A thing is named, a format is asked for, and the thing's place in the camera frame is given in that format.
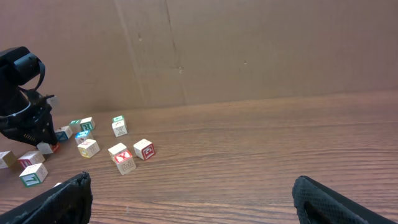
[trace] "wooden panel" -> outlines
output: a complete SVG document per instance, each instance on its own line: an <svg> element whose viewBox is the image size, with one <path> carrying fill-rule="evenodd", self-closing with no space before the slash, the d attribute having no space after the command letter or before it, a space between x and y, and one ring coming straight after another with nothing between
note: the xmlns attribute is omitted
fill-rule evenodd
<svg viewBox="0 0 398 224"><path fill-rule="evenodd" d="M114 137L123 114L129 134ZM55 118L57 126L75 116ZM80 156L73 140L44 165L49 175L24 188L18 164L0 169L0 213L87 170L90 223L298 223L294 180L308 175L398 222L398 92L252 100L240 103L95 113L101 151ZM146 138L157 154L134 156L122 176L107 151ZM21 156L33 147L0 137Z"/></svg>
<svg viewBox="0 0 398 224"><path fill-rule="evenodd" d="M59 112L143 106L113 1L7 0L0 11L0 49L24 45L44 62L39 91L60 98Z"/></svg>
<svg viewBox="0 0 398 224"><path fill-rule="evenodd" d="M167 2L190 104L397 86L395 0Z"/></svg>
<svg viewBox="0 0 398 224"><path fill-rule="evenodd" d="M164 0L116 0L146 106L185 104L178 55Z"/></svg>

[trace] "black object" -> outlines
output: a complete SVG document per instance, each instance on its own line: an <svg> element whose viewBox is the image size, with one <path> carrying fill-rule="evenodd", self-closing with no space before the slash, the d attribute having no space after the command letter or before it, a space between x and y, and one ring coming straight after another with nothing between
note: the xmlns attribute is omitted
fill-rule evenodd
<svg viewBox="0 0 398 224"><path fill-rule="evenodd" d="M91 179L82 172L0 216L9 224L86 224L91 217Z"/></svg>
<svg viewBox="0 0 398 224"><path fill-rule="evenodd" d="M19 87L38 74L35 88ZM42 141L58 143L50 114L52 107L47 103L54 95L43 97L37 92L44 74L44 64L26 47L0 52L0 132L5 137L33 146Z"/></svg>
<svg viewBox="0 0 398 224"><path fill-rule="evenodd" d="M292 194L301 224L394 224L306 176L296 180Z"/></svg>

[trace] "blue and white block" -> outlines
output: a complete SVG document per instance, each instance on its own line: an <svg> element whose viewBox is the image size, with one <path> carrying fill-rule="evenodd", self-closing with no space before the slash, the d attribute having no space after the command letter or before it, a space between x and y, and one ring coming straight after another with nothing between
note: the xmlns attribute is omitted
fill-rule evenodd
<svg viewBox="0 0 398 224"><path fill-rule="evenodd" d="M72 134L73 131L69 126L64 126L55 130L55 135L57 136L59 142L68 140Z"/></svg>
<svg viewBox="0 0 398 224"><path fill-rule="evenodd" d="M87 139L93 139L93 135L91 134L91 131L82 131L76 134L75 140L77 144L81 144Z"/></svg>

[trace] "wall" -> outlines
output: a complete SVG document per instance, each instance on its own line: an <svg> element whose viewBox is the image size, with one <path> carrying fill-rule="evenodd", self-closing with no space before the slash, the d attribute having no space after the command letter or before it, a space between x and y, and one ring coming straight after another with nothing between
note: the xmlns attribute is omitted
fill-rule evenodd
<svg viewBox="0 0 398 224"><path fill-rule="evenodd" d="M89 113L396 88L396 21L396 0L2 0L0 49Z"/></svg>

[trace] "table surface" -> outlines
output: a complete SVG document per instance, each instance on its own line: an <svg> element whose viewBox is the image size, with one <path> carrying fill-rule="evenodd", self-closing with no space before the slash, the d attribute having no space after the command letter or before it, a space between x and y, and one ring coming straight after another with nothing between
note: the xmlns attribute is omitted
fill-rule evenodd
<svg viewBox="0 0 398 224"><path fill-rule="evenodd" d="M129 134L116 138L123 114ZM398 91L252 100L211 105L57 116L57 127L92 116L101 151L80 156L61 144L44 162L40 185L25 188L22 168L0 170L0 213L86 170L90 223L298 223L292 187L307 175L398 222ZM141 139L148 161L121 175L108 149ZM34 150L0 139L16 156Z"/></svg>

